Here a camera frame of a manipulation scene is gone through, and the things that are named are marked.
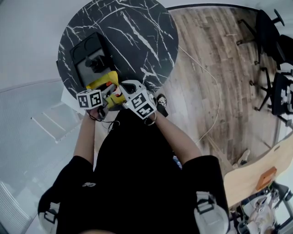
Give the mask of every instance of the cable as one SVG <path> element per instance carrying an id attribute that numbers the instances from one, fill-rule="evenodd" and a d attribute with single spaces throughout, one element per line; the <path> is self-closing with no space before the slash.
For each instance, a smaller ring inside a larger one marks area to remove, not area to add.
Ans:
<path id="1" fill-rule="evenodd" d="M 205 70 L 214 80 L 215 80 L 215 82 L 216 82 L 216 84 L 217 84 L 217 87 L 218 87 L 218 91 L 219 91 L 219 106 L 218 106 L 218 111 L 217 111 L 217 115 L 216 115 L 216 119 L 215 119 L 215 122 L 213 123 L 213 125 L 211 126 L 211 128 L 205 133 L 205 134 L 203 134 L 202 135 L 202 137 L 196 142 L 196 143 L 198 143 L 198 142 L 200 142 L 201 141 L 201 139 L 203 139 L 204 138 L 204 136 L 206 136 L 210 131 L 211 131 L 211 129 L 215 126 L 215 124 L 216 124 L 216 121 L 217 121 L 217 119 L 218 119 L 218 116 L 219 116 L 219 112 L 220 112 L 220 106 L 221 106 L 221 94 L 220 94 L 220 87 L 219 87 L 219 84 L 218 84 L 218 82 L 217 82 L 217 80 L 216 80 L 216 78 L 215 77 L 213 77 L 213 75 L 207 70 L 207 69 L 205 69 L 199 62 L 197 62 L 191 55 L 189 55 L 185 50 L 183 50 L 182 49 L 182 51 L 185 53 L 185 54 L 187 54 L 193 61 L 195 61 L 203 70 Z"/>
<path id="2" fill-rule="evenodd" d="M 118 120 L 114 120 L 114 121 L 104 121 L 104 120 L 99 120 L 99 119 L 95 118 L 94 116 L 92 116 L 92 115 L 90 114 L 90 111 L 89 111 L 89 110 L 87 110 L 87 113 L 88 113 L 89 117 L 90 117 L 92 120 L 95 120 L 95 121 L 101 122 L 102 126 L 103 126 L 105 129 L 108 130 L 108 134 L 109 134 L 109 132 L 113 129 L 113 128 L 110 129 L 110 126 L 111 126 L 112 124 L 114 124 L 114 122 L 117 122 L 117 123 L 119 124 L 119 126 L 120 126 L 120 122 L 119 122 Z M 106 127 L 103 125 L 103 122 L 110 123 L 109 127 L 106 128 Z"/>
<path id="3" fill-rule="evenodd" d="M 252 206 L 252 208 L 255 209 L 255 207 L 251 204 L 251 200 L 249 199 L 249 197 L 247 199 L 248 199 L 250 205 Z"/>

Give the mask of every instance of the black marble tabletop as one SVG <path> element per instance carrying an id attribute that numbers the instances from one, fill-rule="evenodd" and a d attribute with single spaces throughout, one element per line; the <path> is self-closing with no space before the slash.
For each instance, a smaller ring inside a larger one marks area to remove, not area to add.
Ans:
<path id="1" fill-rule="evenodd" d="M 140 80 L 157 91 L 170 75 L 178 53 L 178 34 L 169 12 L 155 0 L 94 0 L 66 26 L 58 50 L 58 70 L 76 97 L 83 88 L 70 49 L 94 32 L 102 34 L 120 80 Z"/>

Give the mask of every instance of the black shoe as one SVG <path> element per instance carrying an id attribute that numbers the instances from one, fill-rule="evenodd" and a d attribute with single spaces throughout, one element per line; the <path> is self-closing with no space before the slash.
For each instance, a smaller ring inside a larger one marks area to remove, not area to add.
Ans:
<path id="1" fill-rule="evenodd" d="M 166 108 L 167 106 L 167 98 L 165 97 L 164 94 L 160 94 L 158 97 L 157 97 L 157 106 L 158 105 L 162 105 L 164 108 Z"/>

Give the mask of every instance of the office chair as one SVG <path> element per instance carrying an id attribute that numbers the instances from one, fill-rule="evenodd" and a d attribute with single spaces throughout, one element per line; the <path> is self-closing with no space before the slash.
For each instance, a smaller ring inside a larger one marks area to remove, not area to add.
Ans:
<path id="1" fill-rule="evenodd" d="M 266 91 L 266 96 L 261 106 L 259 108 L 254 107 L 254 109 L 256 111 L 260 111 L 265 103 L 270 99 L 271 104 L 268 105 L 268 108 L 271 109 L 271 113 L 285 122 L 287 127 L 290 127 L 292 120 L 286 120 L 281 115 L 284 113 L 287 115 L 293 114 L 293 80 L 288 79 L 281 73 L 276 73 L 273 84 L 271 86 L 267 68 L 261 68 L 261 70 L 266 72 L 267 88 L 255 84 L 252 80 L 249 81 L 251 86 L 256 86 Z"/>
<path id="2" fill-rule="evenodd" d="M 276 51 L 272 51 L 272 57 L 278 64 L 288 63 L 293 66 L 293 39 L 281 35 L 277 41 Z"/>
<path id="3" fill-rule="evenodd" d="M 285 23 L 276 9 L 274 12 L 277 15 L 277 18 L 273 20 L 271 20 L 263 10 L 260 10 L 257 13 L 255 24 L 256 31 L 245 20 L 241 19 L 238 21 L 239 24 L 243 22 L 246 25 L 254 36 L 254 39 L 248 41 L 240 40 L 237 41 L 236 44 L 239 46 L 244 43 L 257 43 L 258 61 L 255 61 L 255 65 L 260 64 L 260 54 L 262 53 L 262 49 L 268 56 L 271 56 L 278 51 L 277 47 L 280 47 L 278 45 L 280 34 L 275 26 L 275 23 L 281 22 L 283 26 L 285 26 Z"/>

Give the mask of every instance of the chair leg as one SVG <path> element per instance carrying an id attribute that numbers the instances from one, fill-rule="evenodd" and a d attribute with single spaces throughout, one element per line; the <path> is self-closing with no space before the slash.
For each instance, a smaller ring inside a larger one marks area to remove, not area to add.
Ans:
<path id="1" fill-rule="evenodd" d="M 260 64 L 261 43 L 259 41 L 257 41 L 257 52 L 258 52 L 258 61 L 255 61 L 255 65 Z"/>
<path id="2" fill-rule="evenodd" d="M 258 84 L 253 84 L 253 86 L 255 86 L 255 87 L 257 87 L 257 88 L 260 88 L 260 89 L 263 90 L 263 91 L 268 92 L 268 89 L 266 89 L 265 87 L 262 87 L 262 86 L 260 86 L 260 85 L 258 85 Z"/>
<path id="3" fill-rule="evenodd" d="M 271 81 L 270 81 L 270 76 L 267 68 L 261 68 L 262 71 L 266 71 L 266 82 L 267 82 L 267 90 L 271 91 Z"/>
<path id="4" fill-rule="evenodd" d="M 251 40 L 239 40 L 239 41 L 236 42 L 236 44 L 239 46 L 239 45 L 246 44 L 246 43 L 251 43 L 251 42 L 255 42 L 255 39 L 251 39 Z"/>
<path id="5" fill-rule="evenodd" d="M 245 20 L 243 20 L 243 19 L 239 20 L 238 24 L 240 24 L 242 22 L 245 24 L 245 26 L 248 28 L 248 30 L 252 33 L 252 35 L 256 38 L 256 32 L 253 30 L 252 27 L 250 27 L 250 25 Z"/>
<path id="6" fill-rule="evenodd" d="M 271 96 L 271 94 L 267 93 L 265 98 L 264 98 L 264 100 L 263 100 L 263 102 L 262 102 L 262 104 L 261 104 L 261 106 L 260 106 L 260 108 L 254 107 L 254 109 L 256 111 L 260 111 L 263 108 L 263 106 L 265 105 L 265 103 L 267 102 L 267 100 L 269 100 L 270 96 Z"/>
<path id="7" fill-rule="evenodd" d="M 280 116 L 280 115 L 277 115 L 277 117 L 278 117 L 283 123 L 285 123 L 285 126 L 286 126 L 286 127 L 290 127 L 291 129 L 293 129 L 293 126 L 292 126 L 292 119 L 285 119 L 285 118 L 283 118 L 283 117 Z"/>

